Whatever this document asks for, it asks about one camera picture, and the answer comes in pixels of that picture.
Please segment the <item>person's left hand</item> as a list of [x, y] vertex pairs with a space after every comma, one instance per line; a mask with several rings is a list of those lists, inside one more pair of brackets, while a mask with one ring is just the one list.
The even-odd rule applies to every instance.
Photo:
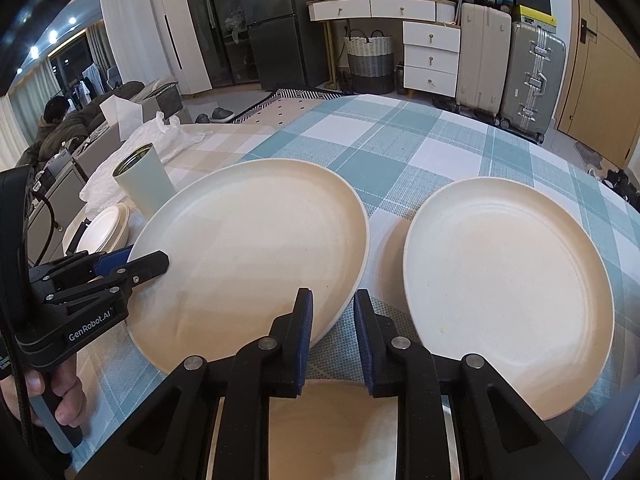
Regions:
[[[44, 379], [36, 370], [25, 372], [25, 382], [28, 396], [42, 396], [45, 391], [51, 391], [60, 399], [54, 416], [62, 426], [73, 428], [83, 424], [87, 417], [87, 397], [82, 388], [82, 382], [77, 375], [77, 356], [74, 354], [51, 374], [50, 379]], [[3, 399], [6, 401], [12, 415], [21, 419], [15, 380], [13, 377], [1, 381]]]

